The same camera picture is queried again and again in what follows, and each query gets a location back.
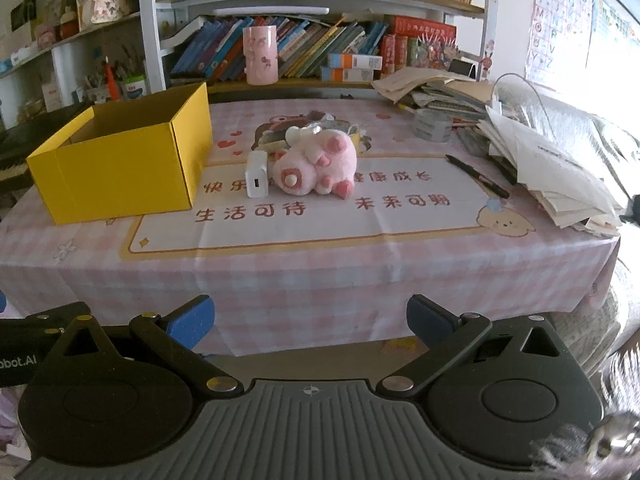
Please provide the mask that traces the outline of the yellow cardboard box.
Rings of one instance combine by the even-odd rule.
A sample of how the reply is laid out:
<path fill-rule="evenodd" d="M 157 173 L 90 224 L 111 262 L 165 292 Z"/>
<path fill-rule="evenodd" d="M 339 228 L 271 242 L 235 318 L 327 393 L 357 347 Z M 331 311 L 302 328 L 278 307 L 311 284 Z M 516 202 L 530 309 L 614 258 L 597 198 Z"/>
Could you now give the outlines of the yellow cardboard box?
<path fill-rule="evenodd" d="M 28 156 L 52 220 L 69 224 L 193 206 L 213 145 L 205 84 L 87 108 Z"/>

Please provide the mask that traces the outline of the orange blue box lower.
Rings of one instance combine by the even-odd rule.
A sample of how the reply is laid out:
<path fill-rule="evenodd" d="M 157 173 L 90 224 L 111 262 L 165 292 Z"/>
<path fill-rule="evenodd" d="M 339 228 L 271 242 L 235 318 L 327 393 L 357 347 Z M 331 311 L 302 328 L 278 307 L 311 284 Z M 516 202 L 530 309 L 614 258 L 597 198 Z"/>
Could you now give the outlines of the orange blue box lower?
<path fill-rule="evenodd" d="M 370 68 L 332 68 L 322 66 L 320 77 L 327 82 L 372 82 L 375 70 Z"/>

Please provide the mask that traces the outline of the pink cartoon table mat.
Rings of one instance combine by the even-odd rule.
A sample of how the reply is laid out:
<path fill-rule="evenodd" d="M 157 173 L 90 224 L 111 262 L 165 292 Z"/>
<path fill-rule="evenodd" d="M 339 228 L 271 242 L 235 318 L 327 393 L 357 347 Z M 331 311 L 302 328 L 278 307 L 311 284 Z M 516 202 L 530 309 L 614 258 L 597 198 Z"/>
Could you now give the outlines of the pink cartoon table mat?
<path fill-rule="evenodd" d="M 347 200 L 271 190 L 252 200 L 244 159 L 257 130 L 313 110 L 366 133 Z M 215 104 L 214 146 L 186 211 L 58 226 L 36 190 L 1 223 L 1 288 L 29 314 L 83 301 L 106 325 L 211 296 L 212 353 L 404 336 L 414 294 L 491 318 L 603 304 L 618 240 L 561 229 L 524 188 L 495 200 L 456 159 L 499 171 L 457 139 L 431 143 L 376 101 Z"/>

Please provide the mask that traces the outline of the black pen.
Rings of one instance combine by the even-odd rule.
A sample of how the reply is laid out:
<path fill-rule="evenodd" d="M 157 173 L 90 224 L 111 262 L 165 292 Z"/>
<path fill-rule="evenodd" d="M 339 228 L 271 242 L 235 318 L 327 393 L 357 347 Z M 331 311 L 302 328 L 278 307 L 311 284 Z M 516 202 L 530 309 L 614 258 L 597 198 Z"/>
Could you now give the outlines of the black pen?
<path fill-rule="evenodd" d="M 448 162 L 450 162 L 450 164 L 453 164 L 454 166 L 464 171 L 466 174 L 480 182 L 481 185 L 484 185 L 485 188 L 488 188 L 489 191 L 495 193 L 500 198 L 504 198 L 506 200 L 510 197 L 510 193 L 507 190 L 502 188 L 496 182 L 488 179 L 488 177 L 485 177 L 484 174 L 481 174 L 474 167 L 466 164 L 465 162 L 462 162 L 462 160 L 457 159 L 457 157 L 449 154 L 446 155 L 446 159 L 448 160 Z"/>

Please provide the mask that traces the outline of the black piano keyboard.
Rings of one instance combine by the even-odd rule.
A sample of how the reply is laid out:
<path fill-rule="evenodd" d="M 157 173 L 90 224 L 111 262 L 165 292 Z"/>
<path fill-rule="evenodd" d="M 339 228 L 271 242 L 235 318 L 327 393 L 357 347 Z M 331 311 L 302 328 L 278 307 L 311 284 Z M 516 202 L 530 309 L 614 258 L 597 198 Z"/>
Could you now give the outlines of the black piano keyboard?
<path fill-rule="evenodd" d="M 8 194 L 21 188 L 30 188 L 34 180 L 30 175 L 26 158 L 44 141 L 47 141 L 52 134 L 55 134 L 89 107 L 89 103 L 63 107 L 2 132 L 0 144 L 1 194 Z"/>

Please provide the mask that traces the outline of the alphabet wall poster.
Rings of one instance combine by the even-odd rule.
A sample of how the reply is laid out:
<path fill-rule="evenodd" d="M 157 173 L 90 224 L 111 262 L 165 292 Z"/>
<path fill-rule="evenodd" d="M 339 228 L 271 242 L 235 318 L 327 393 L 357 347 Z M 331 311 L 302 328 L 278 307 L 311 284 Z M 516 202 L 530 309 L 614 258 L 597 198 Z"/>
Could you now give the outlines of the alphabet wall poster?
<path fill-rule="evenodd" d="M 559 90 L 586 67 L 593 0 L 534 0 L 525 77 Z"/>

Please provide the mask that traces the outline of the pink patterned cylinder cup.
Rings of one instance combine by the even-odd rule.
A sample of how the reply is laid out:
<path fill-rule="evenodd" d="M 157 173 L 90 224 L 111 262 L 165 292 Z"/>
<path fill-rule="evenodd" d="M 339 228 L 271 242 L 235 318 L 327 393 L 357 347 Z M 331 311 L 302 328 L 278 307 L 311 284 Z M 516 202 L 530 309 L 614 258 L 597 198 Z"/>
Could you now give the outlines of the pink patterned cylinder cup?
<path fill-rule="evenodd" d="M 246 82 L 268 86 L 279 79 L 277 27 L 250 26 L 243 30 Z"/>

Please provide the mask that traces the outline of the red book set box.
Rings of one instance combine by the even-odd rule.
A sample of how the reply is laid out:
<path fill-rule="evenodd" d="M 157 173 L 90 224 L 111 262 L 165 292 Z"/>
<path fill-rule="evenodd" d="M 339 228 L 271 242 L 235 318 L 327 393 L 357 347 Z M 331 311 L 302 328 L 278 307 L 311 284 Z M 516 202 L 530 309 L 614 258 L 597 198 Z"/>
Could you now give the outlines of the red book set box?
<path fill-rule="evenodd" d="M 390 26 L 392 26 L 392 33 L 396 36 L 435 40 L 445 44 L 454 44 L 457 40 L 456 26 L 425 18 L 395 15 L 390 19 Z"/>

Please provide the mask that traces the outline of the orange blue box upper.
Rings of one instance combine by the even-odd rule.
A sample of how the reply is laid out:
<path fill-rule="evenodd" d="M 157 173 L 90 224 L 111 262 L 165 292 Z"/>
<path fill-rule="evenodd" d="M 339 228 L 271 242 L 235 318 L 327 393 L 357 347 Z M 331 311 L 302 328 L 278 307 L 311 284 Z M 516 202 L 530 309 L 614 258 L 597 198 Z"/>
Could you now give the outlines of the orange blue box upper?
<path fill-rule="evenodd" d="M 343 70 L 382 70 L 383 58 L 378 55 L 331 53 L 326 65 Z"/>

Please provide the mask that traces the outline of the pink plush pig toy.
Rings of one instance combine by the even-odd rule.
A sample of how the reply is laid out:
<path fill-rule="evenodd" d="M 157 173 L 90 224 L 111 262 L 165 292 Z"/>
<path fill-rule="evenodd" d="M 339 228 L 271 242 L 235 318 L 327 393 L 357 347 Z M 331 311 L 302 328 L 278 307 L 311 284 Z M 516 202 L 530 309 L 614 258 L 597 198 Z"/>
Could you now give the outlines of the pink plush pig toy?
<path fill-rule="evenodd" d="M 347 133 L 324 129 L 304 136 L 292 148 L 278 151 L 271 177 L 286 194 L 336 195 L 347 200 L 354 192 L 357 151 Z"/>

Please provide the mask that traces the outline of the pile of papers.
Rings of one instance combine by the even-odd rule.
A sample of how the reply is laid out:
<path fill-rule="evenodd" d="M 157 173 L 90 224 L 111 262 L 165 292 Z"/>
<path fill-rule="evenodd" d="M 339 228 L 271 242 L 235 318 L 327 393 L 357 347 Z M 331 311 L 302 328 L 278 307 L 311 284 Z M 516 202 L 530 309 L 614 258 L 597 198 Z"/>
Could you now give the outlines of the pile of papers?
<path fill-rule="evenodd" d="M 542 96 L 510 74 L 476 82 L 442 70 L 407 67 L 373 84 L 395 103 L 416 89 L 437 89 L 480 114 L 489 153 L 505 159 L 515 179 L 561 229 L 614 235 L 639 182 L 636 139 L 566 103 Z"/>

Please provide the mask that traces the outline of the white green cup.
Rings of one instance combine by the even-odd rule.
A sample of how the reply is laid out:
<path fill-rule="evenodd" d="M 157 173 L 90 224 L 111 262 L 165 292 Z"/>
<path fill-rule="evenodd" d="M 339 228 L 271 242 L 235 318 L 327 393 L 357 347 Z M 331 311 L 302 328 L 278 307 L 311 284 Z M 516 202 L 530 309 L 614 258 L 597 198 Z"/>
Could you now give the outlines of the white green cup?
<path fill-rule="evenodd" d="M 143 75 L 129 77 L 122 82 L 122 91 L 127 100 L 140 99 L 148 94 L 148 84 Z"/>

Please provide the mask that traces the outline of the orange blue box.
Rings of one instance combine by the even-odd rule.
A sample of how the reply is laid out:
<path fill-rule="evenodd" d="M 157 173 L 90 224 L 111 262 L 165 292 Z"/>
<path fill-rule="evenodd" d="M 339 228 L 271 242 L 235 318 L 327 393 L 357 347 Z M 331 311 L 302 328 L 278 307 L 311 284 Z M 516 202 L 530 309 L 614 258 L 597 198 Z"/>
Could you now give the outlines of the orange blue box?
<path fill-rule="evenodd" d="M 343 70 L 382 70 L 383 58 L 378 55 L 331 53 L 326 65 Z"/>
<path fill-rule="evenodd" d="M 320 77 L 327 82 L 372 82 L 375 70 L 370 68 L 332 68 L 322 66 Z"/>

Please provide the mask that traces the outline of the clear tape roll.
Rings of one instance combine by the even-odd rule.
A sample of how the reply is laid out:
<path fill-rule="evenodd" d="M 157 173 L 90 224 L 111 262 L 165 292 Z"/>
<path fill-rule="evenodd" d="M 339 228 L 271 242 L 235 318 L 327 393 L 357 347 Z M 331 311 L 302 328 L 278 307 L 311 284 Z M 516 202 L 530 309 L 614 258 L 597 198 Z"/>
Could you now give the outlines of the clear tape roll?
<path fill-rule="evenodd" d="M 413 132 L 423 140 L 446 143 L 452 133 L 452 119 L 440 110 L 421 108 L 413 114 Z"/>

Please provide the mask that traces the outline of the white power adapter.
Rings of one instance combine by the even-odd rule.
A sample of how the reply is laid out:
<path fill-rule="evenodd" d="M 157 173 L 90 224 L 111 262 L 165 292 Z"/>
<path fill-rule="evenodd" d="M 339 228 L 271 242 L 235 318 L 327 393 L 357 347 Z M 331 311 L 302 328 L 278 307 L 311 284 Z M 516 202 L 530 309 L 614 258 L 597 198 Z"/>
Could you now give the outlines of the white power adapter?
<path fill-rule="evenodd" d="M 265 151 L 251 151 L 245 165 L 245 186 L 249 198 L 268 196 L 268 154 Z"/>

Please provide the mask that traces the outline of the white bookshelf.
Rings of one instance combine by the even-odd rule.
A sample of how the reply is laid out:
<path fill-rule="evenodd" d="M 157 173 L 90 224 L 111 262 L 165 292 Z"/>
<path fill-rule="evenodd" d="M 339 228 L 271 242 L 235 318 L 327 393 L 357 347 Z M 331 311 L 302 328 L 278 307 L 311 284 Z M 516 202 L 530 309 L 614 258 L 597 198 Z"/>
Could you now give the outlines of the white bookshelf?
<path fill-rule="evenodd" d="M 407 15 L 433 21 L 441 18 L 447 24 L 463 16 L 482 23 L 482 49 L 495 39 L 498 24 L 498 0 L 485 0 L 481 8 L 457 0 L 139 0 L 139 4 L 146 79 L 153 93 L 166 89 L 163 60 L 170 50 L 160 45 L 161 21 L 178 28 L 200 14 L 213 15 L 217 11 L 240 15 L 325 15 L 332 21 Z"/>

